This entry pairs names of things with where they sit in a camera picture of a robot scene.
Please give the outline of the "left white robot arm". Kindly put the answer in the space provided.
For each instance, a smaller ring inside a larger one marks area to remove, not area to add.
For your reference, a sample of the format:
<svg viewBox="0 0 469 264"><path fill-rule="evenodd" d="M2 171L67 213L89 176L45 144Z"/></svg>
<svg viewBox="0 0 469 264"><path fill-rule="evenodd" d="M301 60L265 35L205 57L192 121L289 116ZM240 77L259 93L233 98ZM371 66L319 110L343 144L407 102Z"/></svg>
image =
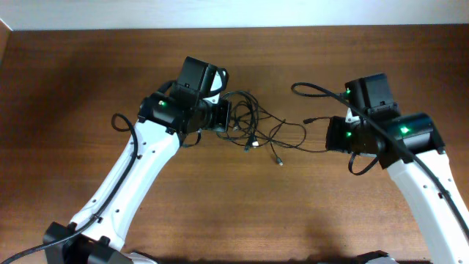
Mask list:
<svg viewBox="0 0 469 264"><path fill-rule="evenodd" d="M143 253L124 253L130 224L165 164L203 130L224 132L230 103L226 69L187 57L177 79L145 97L130 138L91 199L66 226L52 223L43 241L48 263L155 263Z"/></svg>

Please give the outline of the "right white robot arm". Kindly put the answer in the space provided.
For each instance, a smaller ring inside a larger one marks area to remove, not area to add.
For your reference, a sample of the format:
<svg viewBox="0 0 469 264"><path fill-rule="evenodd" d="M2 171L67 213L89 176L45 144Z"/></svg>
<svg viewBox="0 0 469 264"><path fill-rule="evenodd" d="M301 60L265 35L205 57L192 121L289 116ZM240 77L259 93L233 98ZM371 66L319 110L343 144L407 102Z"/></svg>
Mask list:
<svg viewBox="0 0 469 264"><path fill-rule="evenodd" d="M467 263L468 208L431 117L403 115L384 73L349 81L345 89L347 115L331 119L326 149L373 157L408 203L432 262Z"/></svg>

